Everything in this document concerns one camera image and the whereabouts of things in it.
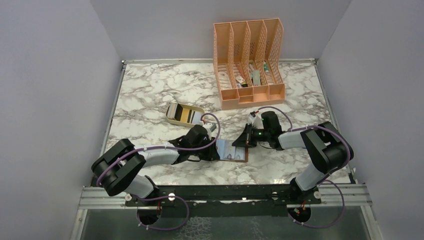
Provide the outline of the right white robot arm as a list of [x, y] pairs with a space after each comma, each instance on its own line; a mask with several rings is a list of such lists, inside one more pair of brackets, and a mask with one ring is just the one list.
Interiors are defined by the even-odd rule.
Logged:
[[296, 204], [306, 200], [318, 184], [344, 168], [354, 157], [352, 147], [329, 121], [284, 131], [273, 111], [260, 115], [251, 112], [249, 123], [232, 146], [254, 148], [259, 142], [267, 142], [276, 151], [293, 148], [307, 150], [311, 163], [289, 183], [288, 196]]

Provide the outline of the brown leather card holder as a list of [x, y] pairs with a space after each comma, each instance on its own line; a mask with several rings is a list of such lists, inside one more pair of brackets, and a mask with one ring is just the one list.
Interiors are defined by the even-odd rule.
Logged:
[[218, 139], [216, 142], [216, 150], [219, 155], [219, 161], [226, 162], [248, 162], [248, 149], [243, 147], [232, 146], [233, 141]]

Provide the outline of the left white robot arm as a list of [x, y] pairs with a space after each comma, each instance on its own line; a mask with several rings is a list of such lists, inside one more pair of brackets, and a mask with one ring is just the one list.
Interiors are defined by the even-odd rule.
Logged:
[[125, 192], [138, 197], [144, 205], [152, 205], [157, 200], [159, 188], [149, 176], [139, 174], [141, 169], [219, 160], [217, 139], [211, 136], [216, 127], [214, 123], [197, 124], [181, 137], [141, 148], [123, 138], [92, 164], [96, 184], [110, 197]]

